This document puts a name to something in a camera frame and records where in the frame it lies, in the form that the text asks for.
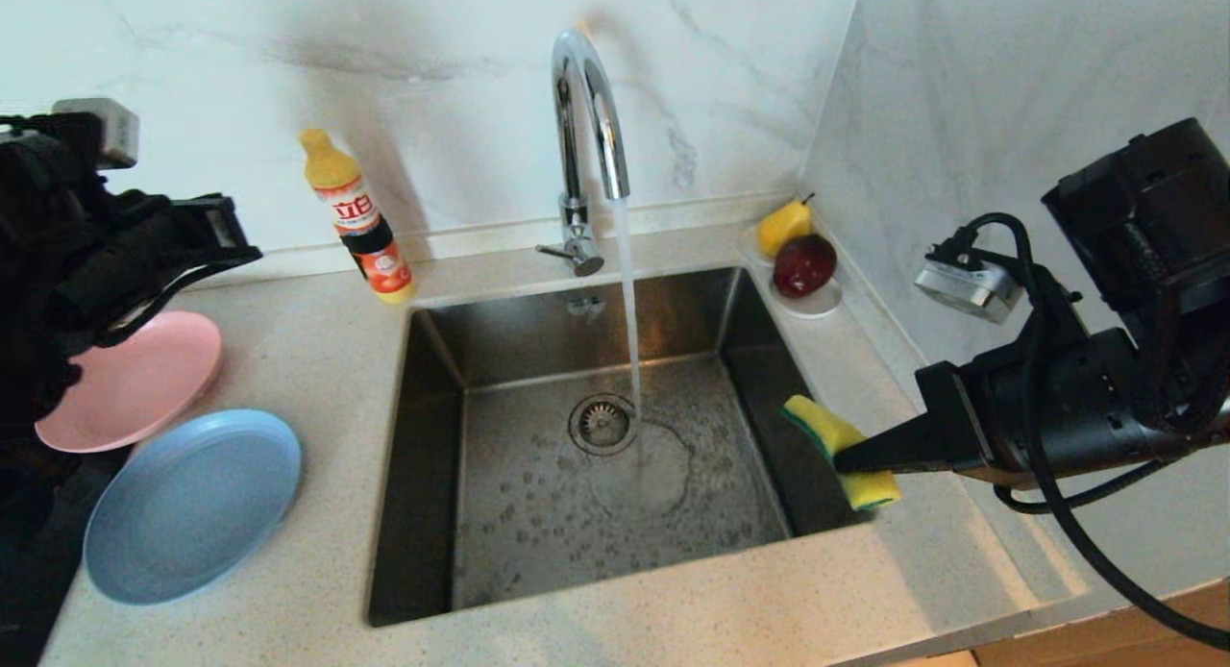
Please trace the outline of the pink plate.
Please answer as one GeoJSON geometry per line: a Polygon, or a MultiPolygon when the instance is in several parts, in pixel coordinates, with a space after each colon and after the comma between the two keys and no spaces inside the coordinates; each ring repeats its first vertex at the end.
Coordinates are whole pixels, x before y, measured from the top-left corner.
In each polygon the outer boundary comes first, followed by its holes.
{"type": "Polygon", "coordinates": [[[216,378],[221,357],[221,334],[210,318],[160,313],[118,346],[79,356],[80,381],[34,432],[71,454],[133,445],[184,412],[216,378]]]}

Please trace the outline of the metal sink drain strainer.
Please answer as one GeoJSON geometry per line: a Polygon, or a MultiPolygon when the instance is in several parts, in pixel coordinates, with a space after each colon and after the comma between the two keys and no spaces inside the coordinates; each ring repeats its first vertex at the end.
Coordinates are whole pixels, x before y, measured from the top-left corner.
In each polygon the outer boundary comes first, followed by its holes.
{"type": "Polygon", "coordinates": [[[567,434],[590,457],[615,457],[632,445],[638,431],[633,404],[616,394],[594,394],[581,400],[568,417],[567,434]]]}

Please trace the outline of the stainless steel sink basin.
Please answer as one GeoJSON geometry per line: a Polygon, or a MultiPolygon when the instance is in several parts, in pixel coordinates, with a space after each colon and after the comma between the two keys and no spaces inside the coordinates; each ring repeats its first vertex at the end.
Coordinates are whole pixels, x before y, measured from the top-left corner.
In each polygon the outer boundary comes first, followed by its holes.
{"type": "Polygon", "coordinates": [[[367,619],[385,626],[873,521],[781,412],[807,391],[739,267],[417,309],[367,619]],[[587,396],[633,404],[615,457],[567,434],[587,396]]]}

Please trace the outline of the yellow green sponge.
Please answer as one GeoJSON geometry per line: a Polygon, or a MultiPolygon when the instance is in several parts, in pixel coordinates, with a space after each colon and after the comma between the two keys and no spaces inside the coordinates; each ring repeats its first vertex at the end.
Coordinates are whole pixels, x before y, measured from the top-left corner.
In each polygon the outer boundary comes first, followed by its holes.
{"type": "MultiPolygon", "coordinates": [[[[836,469],[836,457],[867,441],[855,426],[849,425],[839,413],[830,411],[809,397],[791,396],[781,412],[792,425],[808,436],[822,457],[836,469]]],[[[855,512],[871,512],[883,506],[895,505],[903,497],[895,482],[895,475],[888,471],[836,474],[847,505],[855,512]]]]}

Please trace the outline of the black glass cooktop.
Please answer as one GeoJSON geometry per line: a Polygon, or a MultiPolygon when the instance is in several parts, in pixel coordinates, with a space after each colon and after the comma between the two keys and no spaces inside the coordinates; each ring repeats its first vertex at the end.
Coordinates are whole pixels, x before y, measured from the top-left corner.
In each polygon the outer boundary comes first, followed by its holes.
{"type": "Polygon", "coordinates": [[[89,517],[132,449],[0,457],[0,667],[34,667],[77,573],[89,517]]]}

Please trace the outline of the chrome gooseneck faucet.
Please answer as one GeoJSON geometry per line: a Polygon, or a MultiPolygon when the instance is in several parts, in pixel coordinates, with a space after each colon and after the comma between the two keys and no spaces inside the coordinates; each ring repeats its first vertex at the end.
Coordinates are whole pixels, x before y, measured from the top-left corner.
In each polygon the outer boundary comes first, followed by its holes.
{"type": "Polygon", "coordinates": [[[539,245],[535,251],[565,260],[573,276],[584,278],[603,268],[601,251],[589,217],[589,197],[581,185],[581,111],[597,142],[603,194],[624,201],[631,194],[624,132],[609,76],[590,37],[581,30],[566,30],[551,50],[551,94],[558,142],[563,188],[558,194],[558,247],[539,245]]]}

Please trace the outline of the small white dish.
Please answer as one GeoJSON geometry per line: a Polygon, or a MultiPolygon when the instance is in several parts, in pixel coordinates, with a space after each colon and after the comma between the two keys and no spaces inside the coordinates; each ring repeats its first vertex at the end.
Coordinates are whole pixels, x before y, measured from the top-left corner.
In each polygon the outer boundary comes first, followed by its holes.
{"type": "Polygon", "coordinates": [[[838,306],[843,305],[843,283],[833,277],[827,286],[819,287],[808,297],[792,299],[784,297],[776,286],[772,286],[772,260],[763,255],[756,242],[756,225],[748,225],[738,239],[738,250],[756,278],[763,279],[770,297],[782,308],[785,313],[795,318],[825,318],[838,306]]]}

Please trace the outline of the light wooden cabinet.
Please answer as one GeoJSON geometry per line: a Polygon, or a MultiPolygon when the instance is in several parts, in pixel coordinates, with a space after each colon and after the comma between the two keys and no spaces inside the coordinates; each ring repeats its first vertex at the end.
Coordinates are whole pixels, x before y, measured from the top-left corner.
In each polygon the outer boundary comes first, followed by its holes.
{"type": "Polygon", "coordinates": [[[972,649],[978,667],[1230,667],[1230,653],[1165,628],[1137,608],[1080,615],[1032,610],[1030,623],[972,649]]]}

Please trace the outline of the light blue plate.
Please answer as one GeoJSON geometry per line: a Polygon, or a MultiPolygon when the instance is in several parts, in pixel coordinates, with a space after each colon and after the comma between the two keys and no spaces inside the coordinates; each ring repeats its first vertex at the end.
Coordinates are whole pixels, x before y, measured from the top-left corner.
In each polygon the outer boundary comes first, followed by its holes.
{"type": "Polygon", "coordinates": [[[82,564],[121,605],[197,594],[257,553],[303,479],[303,443],[277,413],[203,413],[141,447],[86,527],[82,564]]]}

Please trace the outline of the dark red apple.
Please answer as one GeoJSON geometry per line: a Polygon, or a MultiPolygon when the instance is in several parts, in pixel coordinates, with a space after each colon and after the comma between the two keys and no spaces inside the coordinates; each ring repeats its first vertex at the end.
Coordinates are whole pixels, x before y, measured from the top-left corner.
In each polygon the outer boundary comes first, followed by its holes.
{"type": "Polygon", "coordinates": [[[790,239],[776,255],[772,286],[788,299],[802,299],[827,286],[835,270],[836,250],[829,239],[817,234],[790,239]]]}

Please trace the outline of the yellow orange dish soap bottle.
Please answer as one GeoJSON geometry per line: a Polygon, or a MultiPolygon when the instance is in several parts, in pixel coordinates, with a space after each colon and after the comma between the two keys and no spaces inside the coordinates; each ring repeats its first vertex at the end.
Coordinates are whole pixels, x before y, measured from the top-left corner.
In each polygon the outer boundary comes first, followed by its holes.
{"type": "Polygon", "coordinates": [[[359,162],[325,130],[299,133],[305,151],[304,175],[312,193],[333,217],[335,233],[360,277],[381,302],[408,302],[416,278],[367,185],[359,162]]]}

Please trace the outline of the yellow pear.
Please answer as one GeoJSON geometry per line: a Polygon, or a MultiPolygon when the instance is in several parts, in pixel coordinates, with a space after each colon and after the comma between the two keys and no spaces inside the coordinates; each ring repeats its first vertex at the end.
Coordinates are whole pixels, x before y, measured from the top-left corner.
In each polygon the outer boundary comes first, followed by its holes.
{"type": "Polygon", "coordinates": [[[765,258],[776,258],[779,252],[796,238],[814,233],[808,197],[797,198],[774,210],[756,224],[756,250],[765,258]]]}

